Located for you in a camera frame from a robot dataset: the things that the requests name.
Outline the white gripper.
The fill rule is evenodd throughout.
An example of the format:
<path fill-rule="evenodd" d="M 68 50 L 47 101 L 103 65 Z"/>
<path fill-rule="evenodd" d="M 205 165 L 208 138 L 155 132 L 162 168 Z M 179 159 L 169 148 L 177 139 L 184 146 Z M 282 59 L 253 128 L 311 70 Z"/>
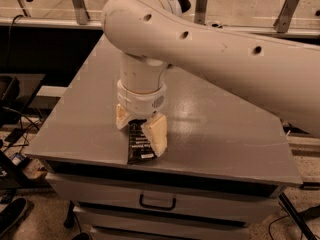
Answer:
<path fill-rule="evenodd" d="M 126 89 L 121 81 L 117 82 L 116 126 L 123 129 L 132 119 L 146 119 L 159 112 L 165 105 L 166 85 L 159 90 L 139 94 Z M 167 119 L 162 113 L 156 113 L 141 126 L 151 148 L 160 157 L 167 148 Z"/>

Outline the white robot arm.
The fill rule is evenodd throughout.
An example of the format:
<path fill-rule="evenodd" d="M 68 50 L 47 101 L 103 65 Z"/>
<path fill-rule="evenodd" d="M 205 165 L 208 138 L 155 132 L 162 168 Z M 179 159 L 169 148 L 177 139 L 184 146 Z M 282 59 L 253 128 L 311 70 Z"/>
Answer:
<path fill-rule="evenodd" d="M 109 0 L 101 24 L 122 53 L 117 126 L 146 119 L 163 154 L 163 72 L 177 66 L 320 137 L 320 48 L 185 21 L 178 0 Z"/>

